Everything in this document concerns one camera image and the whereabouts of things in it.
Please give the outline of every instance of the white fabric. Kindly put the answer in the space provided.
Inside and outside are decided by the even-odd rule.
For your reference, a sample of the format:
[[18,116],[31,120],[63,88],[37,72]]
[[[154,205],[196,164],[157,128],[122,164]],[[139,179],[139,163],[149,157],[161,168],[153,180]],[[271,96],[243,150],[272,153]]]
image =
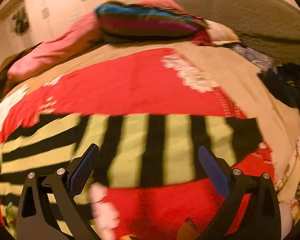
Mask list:
[[10,109],[27,94],[27,89],[28,86],[26,84],[23,85],[22,88],[18,89],[0,103],[0,132]]

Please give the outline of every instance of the pink pillow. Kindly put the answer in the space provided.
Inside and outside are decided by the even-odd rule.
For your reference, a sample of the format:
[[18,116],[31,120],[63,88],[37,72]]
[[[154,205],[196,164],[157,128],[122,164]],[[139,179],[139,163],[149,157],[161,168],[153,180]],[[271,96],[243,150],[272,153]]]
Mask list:
[[180,10],[180,11],[184,11],[184,9],[173,0],[146,0],[146,1],[139,2],[138,4],[140,4],[140,5],[173,7],[175,9]]
[[56,65],[100,41],[100,29],[96,14],[92,11],[62,36],[40,44],[32,52],[19,59],[8,70],[8,80],[21,82]]

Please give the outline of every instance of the gray cloth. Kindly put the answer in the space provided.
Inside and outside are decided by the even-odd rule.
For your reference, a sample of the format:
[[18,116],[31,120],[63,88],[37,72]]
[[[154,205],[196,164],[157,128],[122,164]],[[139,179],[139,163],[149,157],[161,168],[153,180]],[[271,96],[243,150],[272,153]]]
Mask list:
[[186,12],[233,29],[276,64],[300,64],[300,11],[284,0],[174,0]]

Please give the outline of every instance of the blue stripe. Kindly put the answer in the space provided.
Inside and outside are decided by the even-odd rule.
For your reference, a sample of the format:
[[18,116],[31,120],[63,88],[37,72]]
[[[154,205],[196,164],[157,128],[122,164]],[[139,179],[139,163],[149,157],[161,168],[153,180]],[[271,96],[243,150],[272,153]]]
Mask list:
[[114,5],[114,4],[104,4],[99,5],[97,8],[94,9],[97,16],[99,14],[126,14],[126,15],[156,15],[156,16],[162,16],[162,17],[170,17],[175,18],[184,21],[190,21],[194,22],[194,19],[191,19],[189,17],[181,18],[178,15],[175,15],[173,13],[167,12],[167,11],[161,11],[156,8],[143,8],[139,6],[130,6],[130,7],[124,7],[120,5]]

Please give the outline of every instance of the metal bolt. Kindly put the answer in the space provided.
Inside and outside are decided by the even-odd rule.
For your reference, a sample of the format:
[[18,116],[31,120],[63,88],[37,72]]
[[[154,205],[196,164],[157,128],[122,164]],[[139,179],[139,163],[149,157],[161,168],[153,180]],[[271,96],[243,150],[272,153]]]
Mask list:
[[59,169],[59,170],[57,170],[57,174],[58,175],[62,175],[62,174],[64,174],[65,173],[65,169],[64,168],[61,168],[61,169]]
[[234,175],[237,175],[237,176],[241,174],[241,171],[239,169],[234,169],[232,172]]
[[265,179],[269,179],[269,178],[270,178],[270,175],[269,175],[268,173],[265,172],[265,173],[263,174],[263,177],[264,177]]
[[29,179],[32,179],[33,177],[34,177],[34,173],[33,172],[31,172],[31,173],[28,174],[28,178]]

